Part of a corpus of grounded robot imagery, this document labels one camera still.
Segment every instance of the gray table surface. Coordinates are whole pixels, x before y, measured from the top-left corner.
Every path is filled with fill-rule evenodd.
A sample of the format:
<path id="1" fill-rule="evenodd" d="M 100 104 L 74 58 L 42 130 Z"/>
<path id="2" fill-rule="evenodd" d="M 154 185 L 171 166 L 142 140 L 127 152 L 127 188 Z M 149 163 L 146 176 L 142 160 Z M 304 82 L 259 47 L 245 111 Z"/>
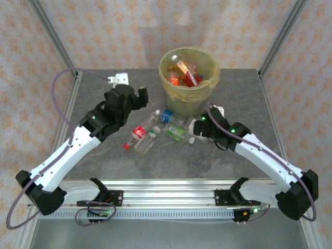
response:
<path id="1" fill-rule="evenodd" d="M 133 128 L 156 109 L 164 110 L 163 88 L 157 69 L 97 70 L 105 77 L 127 72 L 129 84 L 138 89 L 146 86 L 149 103 L 146 108 L 132 111 L 127 124 L 112 134 L 101 145 L 89 152 L 66 178 L 85 179 L 184 179 L 239 177 L 267 177 L 258 167 L 240 155 L 221 151 L 213 143 L 195 141 L 193 145 L 179 143 L 160 134 L 146 156 L 135 150 L 126 151 L 122 145 Z M 104 99 L 111 85 L 92 75 L 83 74 L 71 122 L 78 124 L 85 113 Z M 254 132 L 273 151 L 280 154 L 275 131 L 269 116 L 264 94 L 256 70 L 221 70 L 220 82 L 209 98 L 224 107 L 230 123 L 239 121 Z"/>

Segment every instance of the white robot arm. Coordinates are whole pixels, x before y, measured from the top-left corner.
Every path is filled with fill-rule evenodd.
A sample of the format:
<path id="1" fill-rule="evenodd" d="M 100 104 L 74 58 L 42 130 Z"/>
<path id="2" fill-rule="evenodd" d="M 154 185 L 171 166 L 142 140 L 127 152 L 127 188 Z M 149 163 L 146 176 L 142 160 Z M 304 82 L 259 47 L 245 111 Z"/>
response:
<path id="1" fill-rule="evenodd" d="M 25 194 L 43 215 L 53 213 L 66 203 L 76 202 L 78 206 L 87 206 L 84 200 L 91 200 L 112 204 L 111 198 L 116 197 L 96 178 L 83 184 L 62 182 L 83 156 L 126 124 L 131 110 L 146 107 L 148 103 L 146 88 L 139 88 L 137 96 L 132 87 L 119 84 L 104 95 L 106 100 L 87 112 L 79 122 L 71 137 L 71 144 L 68 139 L 41 165 L 30 172 L 22 170 L 16 175 L 21 187 L 27 188 Z"/>
<path id="2" fill-rule="evenodd" d="M 194 124 L 194 135 L 211 138 L 215 143 L 247 158 L 276 183 L 261 184 L 242 177 L 229 190 L 235 203 L 255 200 L 276 205 L 294 220 L 303 217 L 310 206 L 315 208 L 314 201 L 318 198 L 318 176 L 315 172 L 304 172 L 285 161 L 243 124 L 236 122 L 230 125 L 216 107 L 208 108 L 201 117 L 202 120 Z"/>

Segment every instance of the wall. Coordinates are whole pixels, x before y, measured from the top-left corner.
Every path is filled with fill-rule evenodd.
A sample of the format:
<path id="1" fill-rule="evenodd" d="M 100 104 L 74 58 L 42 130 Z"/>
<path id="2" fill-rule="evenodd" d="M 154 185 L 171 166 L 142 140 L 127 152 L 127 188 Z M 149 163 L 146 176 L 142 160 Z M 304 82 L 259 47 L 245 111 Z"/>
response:
<path id="1" fill-rule="evenodd" d="M 157 68 L 200 45 L 222 68 L 260 68 L 296 0 L 41 1 L 74 65 Z"/>
<path id="2" fill-rule="evenodd" d="M 311 0 L 264 78 L 291 163 L 320 180 L 317 222 L 332 245 L 332 2 Z"/>
<path id="3" fill-rule="evenodd" d="M 65 65 L 26 0 L 2 4 L 0 16 L 0 247 L 13 248 L 18 230 L 7 230 L 5 222 L 20 192 L 15 175 L 36 167 L 51 152 L 60 119 L 52 105 L 50 83 Z M 71 76 L 57 83 L 63 108 Z M 25 218 L 24 198 L 12 225 Z"/>

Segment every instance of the red bottle cap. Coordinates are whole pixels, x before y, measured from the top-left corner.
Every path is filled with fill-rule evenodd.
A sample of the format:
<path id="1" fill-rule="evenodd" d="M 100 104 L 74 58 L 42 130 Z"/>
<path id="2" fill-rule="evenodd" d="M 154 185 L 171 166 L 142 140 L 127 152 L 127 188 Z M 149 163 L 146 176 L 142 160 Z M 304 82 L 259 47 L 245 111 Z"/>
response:
<path id="1" fill-rule="evenodd" d="M 124 147 L 125 149 L 129 149 L 129 148 L 130 148 L 128 144 L 124 144 L 123 147 Z"/>

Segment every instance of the metal post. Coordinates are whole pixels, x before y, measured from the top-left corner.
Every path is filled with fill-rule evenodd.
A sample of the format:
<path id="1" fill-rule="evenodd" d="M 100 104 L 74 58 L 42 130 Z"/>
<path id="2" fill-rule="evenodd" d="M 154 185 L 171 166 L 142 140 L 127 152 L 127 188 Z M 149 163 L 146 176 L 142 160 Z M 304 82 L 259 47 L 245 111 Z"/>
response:
<path id="1" fill-rule="evenodd" d="M 41 21 L 45 31 L 49 35 L 50 39 L 52 40 L 56 50 L 58 51 L 60 57 L 62 58 L 63 62 L 67 67 L 74 67 L 69 55 L 67 54 L 64 46 L 62 45 L 55 29 L 53 28 L 48 16 L 46 15 L 42 5 L 40 4 L 39 0 L 28 0 L 29 4 L 35 11 L 37 17 Z M 72 77 L 76 77 L 75 72 L 70 71 Z"/>
<path id="2" fill-rule="evenodd" d="M 297 18 L 301 14 L 303 8 L 305 7 L 308 0 L 298 0 L 295 4 L 292 12 L 290 13 L 286 23 L 284 24 L 283 28 L 281 29 L 281 32 L 274 42 L 267 58 L 265 59 L 265 62 L 263 63 L 263 66 L 258 72 L 258 75 L 260 78 L 263 78 L 266 74 L 267 70 L 269 69 L 271 63 L 273 62 L 274 58 L 278 54 L 282 44 L 286 40 L 288 34 L 290 33 L 294 23 L 296 22 Z"/>

